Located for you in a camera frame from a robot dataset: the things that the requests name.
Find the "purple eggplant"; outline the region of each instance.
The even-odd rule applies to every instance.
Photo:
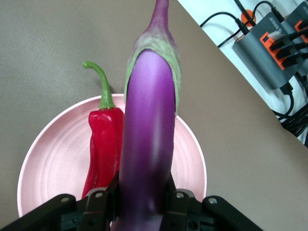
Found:
[[[171,171],[180,64],[168,31],[168,0],[157,0],[128,62],[120,162],[120,212],[112,231],[158,231]]]

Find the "green stem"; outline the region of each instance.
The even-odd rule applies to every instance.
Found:
[[[112,101],[112,95],[111,95],[109,83],[108,83],[107,77],[105,75],[105,72],[100,68],[100,66],[98,66],[97,64],[95,64],[93,62],[89,62],[89,61],[83,62],[83,67],[84,68],[91,68],[91,69],[95,70],[101,78],[102,97],[101,97],[101,104],[100,104],[99,108],[106,109],[106,108],[116,107],[114,102]]]

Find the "red pepper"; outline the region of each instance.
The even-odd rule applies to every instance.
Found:
[[[119,170],[124,120],[124,113],[113,103],[104,71],[92,62],[84,62],[83,66],[92,68],[99,74],[102,81],[102,97],[99,110],[89,114],[89,125],[92,129],[90,167],[82,198],[91,189],[107,187]]]

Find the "pink plate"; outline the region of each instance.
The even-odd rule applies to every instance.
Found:
[[[117,107],[125,110],[123,94],[113,94]],[[62,193],[80,200],[90,164],[88,125],[90,111],[97,110],[100,96],[71,106],[54,118],[31,145],[18,180],[18,213],[28,213]],[[205,197],[206,168],[200,145],[185,122],[176,118],[171,168],[177,188]]]

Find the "orange circle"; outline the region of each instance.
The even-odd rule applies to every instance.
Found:
[[[251,10],[246,10],[246,11],[247,11],[247,13],[249,14],[250,17],[253,16],[253,12],[252,12]],[[242,21],[244,24],[246,24],[246,23],[248,22],[248,19],[246,18],[246,16],[245,16],[243,13],[241,14],[241,21]]]

